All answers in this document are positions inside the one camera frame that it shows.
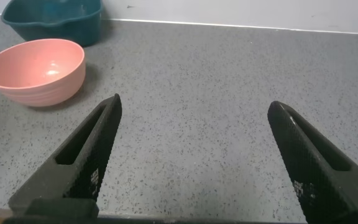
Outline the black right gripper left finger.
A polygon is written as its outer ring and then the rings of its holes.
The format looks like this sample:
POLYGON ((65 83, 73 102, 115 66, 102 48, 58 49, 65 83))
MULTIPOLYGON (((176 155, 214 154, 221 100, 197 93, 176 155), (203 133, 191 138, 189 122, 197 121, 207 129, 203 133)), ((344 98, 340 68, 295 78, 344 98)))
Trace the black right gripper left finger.
POLYGON ((122 116, 118 94, 100 102, 9 199, 24 213, 35 199, 97 200, 122 116))

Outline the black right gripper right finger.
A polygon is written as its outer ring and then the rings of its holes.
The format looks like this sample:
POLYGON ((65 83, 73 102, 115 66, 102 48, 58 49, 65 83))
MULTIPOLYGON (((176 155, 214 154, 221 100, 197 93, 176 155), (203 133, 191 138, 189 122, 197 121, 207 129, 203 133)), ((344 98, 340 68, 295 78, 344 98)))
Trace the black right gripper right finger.
POLYGON ((267 117, 306 221, 358 223, 358 165, 290 106, 267 117))

